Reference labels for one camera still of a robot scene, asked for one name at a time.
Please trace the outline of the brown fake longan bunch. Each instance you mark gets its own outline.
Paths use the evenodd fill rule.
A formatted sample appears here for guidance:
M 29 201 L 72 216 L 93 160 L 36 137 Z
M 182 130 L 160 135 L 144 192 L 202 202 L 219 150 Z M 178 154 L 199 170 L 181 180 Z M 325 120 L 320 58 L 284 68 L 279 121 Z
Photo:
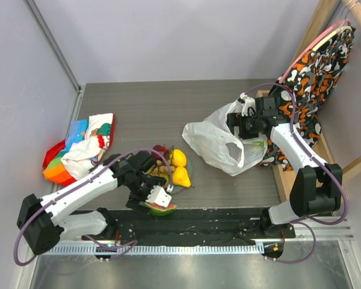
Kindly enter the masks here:
M 173 173 L 175 170 L 176 168 L 174 166 L 170 166 L 170 168 L 168 168 L 163 161 L 156 160 L 156 163 L 149 169 L 148 174 L 166 178 L 169 176 L 170 172 Z

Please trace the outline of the yellow fake fruit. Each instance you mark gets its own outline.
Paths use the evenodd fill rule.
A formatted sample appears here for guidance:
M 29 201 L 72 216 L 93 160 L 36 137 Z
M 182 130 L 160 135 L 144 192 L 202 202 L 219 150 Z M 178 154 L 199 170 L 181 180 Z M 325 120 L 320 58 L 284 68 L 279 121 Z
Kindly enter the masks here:
M 192 187 L 191 178 L 185 167 L 177 167 L 172 174 L 173 184 L 185 188 Z

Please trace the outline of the colourful rainbow cartoon cloth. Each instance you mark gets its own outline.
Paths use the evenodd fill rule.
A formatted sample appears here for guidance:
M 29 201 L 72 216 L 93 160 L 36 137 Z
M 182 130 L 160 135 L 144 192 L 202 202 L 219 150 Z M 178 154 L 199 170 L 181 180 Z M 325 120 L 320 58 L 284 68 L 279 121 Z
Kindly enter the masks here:
M 111 147 L 116 116 L 96 114 L 70 123 L 69 132 L 45 154 L 43 176 L 68 186 L 89 174 Z

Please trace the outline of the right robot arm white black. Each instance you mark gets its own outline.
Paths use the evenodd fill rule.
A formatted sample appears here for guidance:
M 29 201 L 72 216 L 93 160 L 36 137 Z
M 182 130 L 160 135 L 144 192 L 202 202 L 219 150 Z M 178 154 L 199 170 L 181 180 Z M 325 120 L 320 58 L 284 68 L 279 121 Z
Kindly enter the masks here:
M 301 137 L 291 119 L 279 113 L 272 96 L 236 100 L 239 108 L 226 118 L 229 131 L 241 139 L 267 136 L 283 152 L 295 171 L 288 200 L 265 209 L 260 231 L 275 237 L 288 223 L 341 207 L 342 170 L 321 158 Z

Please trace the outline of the white plastic bag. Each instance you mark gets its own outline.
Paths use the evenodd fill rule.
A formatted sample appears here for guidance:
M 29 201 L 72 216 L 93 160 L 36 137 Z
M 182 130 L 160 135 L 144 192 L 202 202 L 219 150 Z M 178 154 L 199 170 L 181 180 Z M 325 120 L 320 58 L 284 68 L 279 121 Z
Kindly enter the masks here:
M 202 122 L 185 125 L 182 137 L 204 161 L 230 176 L 236 176 L 262 161 L 267 151 L 267 137 L 259 134 L 241 139 L 238 129 L 232 134 L 226 124 L 230 113 L 240 113 L 243 104 L 229 103 L 205 118 Z

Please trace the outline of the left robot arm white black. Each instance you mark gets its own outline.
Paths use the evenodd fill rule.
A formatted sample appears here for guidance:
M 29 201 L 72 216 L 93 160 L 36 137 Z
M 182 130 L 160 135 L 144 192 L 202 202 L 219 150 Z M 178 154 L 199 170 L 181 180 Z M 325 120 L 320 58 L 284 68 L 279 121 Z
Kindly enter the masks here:
M 110 240 L 116 233 L 116 222 L 106 209 L 73 215 L 79 207 L 94 198 L 125 186 L 129 189 L 126 206 L 144 211 L 142 203 L 167 207 L 171 201 L 173 181 L 151 176 L 148 170 L 156 163 L 153 149 L 114 154 L 96 166 L 88 175 L 52 194 L 37 198 L 30 194 L 22 201 L 17 227 L 37 256 L 52 249 L 59 241 L 98 235 Z

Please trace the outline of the yellow fake lemon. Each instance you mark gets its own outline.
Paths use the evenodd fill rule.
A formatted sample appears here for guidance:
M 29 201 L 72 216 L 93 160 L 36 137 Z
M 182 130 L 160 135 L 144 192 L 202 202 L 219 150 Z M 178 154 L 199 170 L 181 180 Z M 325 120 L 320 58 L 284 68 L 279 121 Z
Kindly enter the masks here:
M 174 149 L 170 152 L 169 160 L 174 167 L 185 167 L 187 165 L 187 157 L 180 149 Z

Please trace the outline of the fake watermelon slice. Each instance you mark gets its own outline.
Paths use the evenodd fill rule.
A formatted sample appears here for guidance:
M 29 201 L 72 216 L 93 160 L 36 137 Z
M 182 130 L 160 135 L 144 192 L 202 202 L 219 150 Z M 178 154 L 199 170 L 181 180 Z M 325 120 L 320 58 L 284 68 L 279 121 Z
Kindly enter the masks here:
M 169 204 L 167 207 L 162 207 L 155 203 L 144 202 L 142 205 L 148 208 L 149 213 L 153 214 L 154 216 L 167 216 L 175 212 L 177 209 L 177 205 L 175 204 Z

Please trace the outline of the grey-blue round plate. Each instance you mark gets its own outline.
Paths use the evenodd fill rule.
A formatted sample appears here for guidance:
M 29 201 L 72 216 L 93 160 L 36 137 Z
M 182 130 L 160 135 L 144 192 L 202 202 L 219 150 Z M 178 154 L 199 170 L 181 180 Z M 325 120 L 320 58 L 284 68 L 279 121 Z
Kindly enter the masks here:
M 191 188 L 191 175 L 193 174 L 193 167 L 191 161 L 188 160 L 186 154 L 180 149 L 172 149 L 170 152 L 164 155 L 167 165 L 158 154 L 152 153 L 155 163 L 148 170 L 148 174 L 151 176 L 157 176 L 165 179 L 165 186 L 172 181 L 173 190 L 172 195 L 180 193 L 186 188 Z

